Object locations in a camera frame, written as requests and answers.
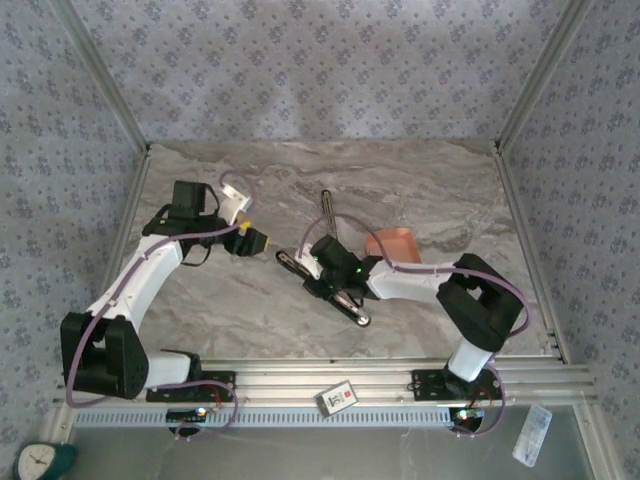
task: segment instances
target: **clock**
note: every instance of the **clock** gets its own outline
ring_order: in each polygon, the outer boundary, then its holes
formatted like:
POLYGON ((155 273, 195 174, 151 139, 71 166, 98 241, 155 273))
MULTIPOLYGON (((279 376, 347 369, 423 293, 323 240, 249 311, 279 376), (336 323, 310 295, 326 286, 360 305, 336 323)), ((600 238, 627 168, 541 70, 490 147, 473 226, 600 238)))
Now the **clock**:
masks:
POLYGON ((14 480, 57 480, 73 466, 78 449, 72 445, 31 442, 13 465, 14 480))

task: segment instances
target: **orange object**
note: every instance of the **orange object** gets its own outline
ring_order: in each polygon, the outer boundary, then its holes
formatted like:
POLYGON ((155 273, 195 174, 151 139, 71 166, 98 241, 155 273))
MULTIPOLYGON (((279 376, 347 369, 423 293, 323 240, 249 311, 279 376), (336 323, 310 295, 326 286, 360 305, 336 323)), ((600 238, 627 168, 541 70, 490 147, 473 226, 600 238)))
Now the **orange object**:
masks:
MULTIPOLYGON (((382 241, 391 260, 403 263, 422 263, 418 245, 413 238, 413 233, 408 228, 378 230, 376 235, 382 241)), ((368 255, 382 255, 378 243, 370 233, 367 234, 366 250, 368 255)))

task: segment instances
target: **floral wallpaper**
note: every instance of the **floral wallpaper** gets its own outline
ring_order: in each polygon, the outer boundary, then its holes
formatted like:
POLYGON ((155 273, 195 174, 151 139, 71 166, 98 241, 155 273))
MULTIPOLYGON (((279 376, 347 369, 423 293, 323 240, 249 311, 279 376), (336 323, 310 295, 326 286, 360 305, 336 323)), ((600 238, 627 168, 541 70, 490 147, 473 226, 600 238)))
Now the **floral wallpaper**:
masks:
POLYGON ((509 157, 572 359, 640 478, 640 4, 596 1, 509 157))
POLYGON ((566 0, 74 0, 148 140, 494 138, 566 0))
POLYGON ((49 4, 0 2, 0 478, 60 379, 58 327, 102 279, 138 153, 49 4))

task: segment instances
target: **clock face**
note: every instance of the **clock face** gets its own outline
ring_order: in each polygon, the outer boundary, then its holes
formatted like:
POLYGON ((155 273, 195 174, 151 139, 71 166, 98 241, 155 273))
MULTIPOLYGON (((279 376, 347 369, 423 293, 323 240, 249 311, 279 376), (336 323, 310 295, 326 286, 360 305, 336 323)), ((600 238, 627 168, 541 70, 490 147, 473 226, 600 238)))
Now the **clock face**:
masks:
POLYGON ((49 469, 55 449, 49 445, 28 445, 18 459, 20 480, 37 480, 49 469))

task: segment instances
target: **marble surface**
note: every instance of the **marble surface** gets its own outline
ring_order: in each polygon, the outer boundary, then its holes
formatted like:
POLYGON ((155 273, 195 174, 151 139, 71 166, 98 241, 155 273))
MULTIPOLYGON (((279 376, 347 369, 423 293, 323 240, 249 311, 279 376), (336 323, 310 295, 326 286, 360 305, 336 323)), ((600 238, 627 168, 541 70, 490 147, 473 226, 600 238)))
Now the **marble surface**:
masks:
MULTIPOLYGON (((218 358, 447 357, 460 335, 437 302, 369 301, 373 322, 363 329, 307 294, 274 254, 298 245, 320 215, 320 191, 329 188, 337 212, 355 215, 375 229, 410 228, 423 262, 479 254, 533 302, 515 225, 486 150, 484 145, 414 140, 154 145, 128 255, 144 224, 170 202, 175 180, 218 188, 219 175, 229 168, 255 182, 254 225, 270 235, 272 246, 253 258, 233 257, 218 247, 202 267, 178 268, 142 324, 145 347, 218 358)), ((342 243, 362 255, 364 232, 341 219, 337 223, 342 243)), ((325 228, 321 223, 312 240, 325 228)), ((194 249, 189 260, 199 258, 202 251, 194 249)), ((511 339, 503 353, 548 352, 535 302, 534 307, 531 328, 511 339)))

